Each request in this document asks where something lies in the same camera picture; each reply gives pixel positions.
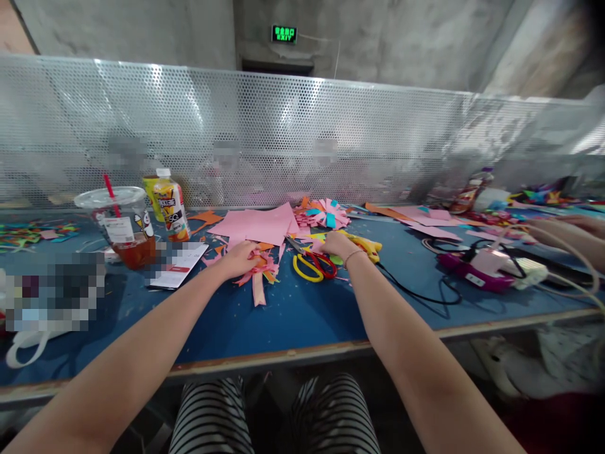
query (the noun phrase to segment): plastic bottle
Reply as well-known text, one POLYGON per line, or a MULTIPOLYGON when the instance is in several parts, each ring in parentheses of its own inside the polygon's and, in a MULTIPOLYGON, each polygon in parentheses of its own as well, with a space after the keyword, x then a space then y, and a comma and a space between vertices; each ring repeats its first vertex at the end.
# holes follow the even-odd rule
POLYGON ((172 242, 189 241, 191 230, 185 215, 183 190, 170 178, 170 169, 156 169, 156 173, 159 179, 153 187, 153 195, 162 209, 168 239, 172 242))
POLYGON ((483 167, 480 172, 471 175, 469 180, 481 180, 480 191, 487 188, 493 182, 493 167, 483 167))
POLYGON ((454 202, 452 202, 449 212, 452 214, 462 214, 469 211, 475 203, 481 183, 481 180, 470 180, 462 192, 454 199, 454 202))

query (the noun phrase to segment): power strip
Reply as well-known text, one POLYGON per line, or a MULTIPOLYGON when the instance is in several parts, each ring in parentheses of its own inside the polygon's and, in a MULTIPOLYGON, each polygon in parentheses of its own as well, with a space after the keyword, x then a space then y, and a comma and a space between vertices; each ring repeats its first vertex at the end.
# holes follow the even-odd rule
POLYGON ((516 260, 527 277, 521 277, 519 269, 511 259, 508 259, 506 263, 500 267, 500 271, 504 271, 515 278, 515 283, 512 287, 517 290, 525 290, 527 287, 537 285, 540 282, 545 281, 548 277, 548 268, 546 268, 545 265, 531 259, 519 258, 516 260))

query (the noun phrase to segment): blue work table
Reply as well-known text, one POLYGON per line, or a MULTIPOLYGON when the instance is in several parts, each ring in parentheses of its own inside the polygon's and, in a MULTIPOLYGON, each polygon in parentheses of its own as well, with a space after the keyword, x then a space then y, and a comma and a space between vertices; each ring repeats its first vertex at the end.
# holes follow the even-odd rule
MULTIPOLYGON (((104 244, 101 235, 81 214, 53 215, 73 221, 79 236, 63 243, 42 241, 35 245, 37 253, 75 252, 83 247, 90 252, 104 244)), ((4 222, 32 220, 3 219, 4 222)), ((200 226, 191 221, 192 230, 200 226)), ((154 225, 156 233, 165 237, 165 229, 154 225)), ((466 245, 477 238, 455 231, 466 245)), ((437 268, 435 254, 424 248, 425 235, 400 223, 355 219, 347 231, 380 242, 381 262, 405 286, 416 293, 439 299, 438 281, 443 272, 437 268)), ((197 233, 193 241, 206 236, 210 249, 206 257, 215 255, 214 248, 222 245, 213 235, 197 233)), ((563 252, 553 252, 534 246, 538 255, 575 265, 574 259, 563 252)), ((277 256, 277 248, 272 250, 277 256)), ((237 287, 223 284, 212 297, 199 318, 168 381, 184 381, 197 376, 209 380, 237 372, 266 370, 284 363, 317 363, 359 354, 371 348, 362 319, 348 281, 334 279, 311 283, 298 276, 292 268, 292 254, 286 250, 279 269, 279 283, 265 281, 267 305, 253 307, 251 282, 237 287)), ((11 254, 0 257, 0 266, 10 274, 11 254)), ((192 276, 205 265, 199 263, 192 276)), ((339 277, 348 277, 340 269, 339 277)), ((589 300, 574 300, 546 293, 536 288, 524 291, 509 289, 505 294, 484 292, 468 282, 452 278, 464 300, 460 305, 443 306, 424 303, 406 296, 410 304, 442 338, 462 337, 486 332, 527 327, 554 320, 593 317, 598 314, 589 300)), ((446 298, 451 292, 444 290, 446 298)), ((171 291, 151 291, 144 286, 144 274, 127 270, 123 265, 107 265, 105 296, 97 301, 97 319, 88 331, 70 332, 51 339, 42 356, 33 364, 12 370, 2 360, 0 364, 0 407, 16 402, 41 401, 61 388, 79 373, 118 336, 160 304, 171 291)), ((1 354, 6 354, 9 342, 3 341, 1 354)), ((22 349, 19 358, 26 361, 35 347, 22 349)))

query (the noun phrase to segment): table edge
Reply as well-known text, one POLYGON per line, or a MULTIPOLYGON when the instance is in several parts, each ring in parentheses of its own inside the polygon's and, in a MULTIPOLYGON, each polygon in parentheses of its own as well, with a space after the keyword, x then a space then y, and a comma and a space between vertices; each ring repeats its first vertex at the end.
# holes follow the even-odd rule
MULTIPOLYGON (((598 308, 586 308, 572 311, 532 315, 530 317, 511 318, 510 320, 499 320, 497 322, 476 323, 460 327, 436 330, 440 339, 451 339, 467 337, 472 334, 490 332, 501 332, 523 327, 541 325, 549 322, 571 320, 574 318, 585 318, 600 315, 598 308)), ((316 347, 305 347, 302 349, 289 349, 276 352, 267 352, 254 355, 236 356, 233 358, 210 359, 195 363, 176 364, 168 373, 167 379, 190 378, 197 375, 225 373, 232 370, 244 368, 258 368, 261 366, 280 366, 289 363, 309 361, 311 359, 341 356, 347 353, 363 352, 371 349, 368 340, 339 342, 316 347)), ((69 383, 69 380, 44 381, 35 385, 17 385, 12 387, 0 387, 0 409, 3 406, 27 400, 51 399, 54 395, 69 383)))

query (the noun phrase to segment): bracelet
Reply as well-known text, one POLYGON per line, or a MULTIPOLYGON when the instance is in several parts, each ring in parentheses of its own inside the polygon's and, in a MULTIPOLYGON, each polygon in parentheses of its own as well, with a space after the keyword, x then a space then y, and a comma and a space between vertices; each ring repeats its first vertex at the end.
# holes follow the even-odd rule
POLYGON ((351 252, 351 253, 350 253, 350 254, 347 256, 347 258, 346 258, 346 259, 343 261, 343 263, 344 263, 344 265, 343 265, 343 266, 344 266, 344 269, 348 270, 348 268, 347 268, 347 262, 348 262, 348 261, 349 261, 349 259, 350 259, 352 256, 354 256, 354 255, 355 255, 357 252, 363 252, 363 253, 366 253, 366 251, 364 251, 363 249, 358 249, 358 250, 356 250, 356 251, 351 252))

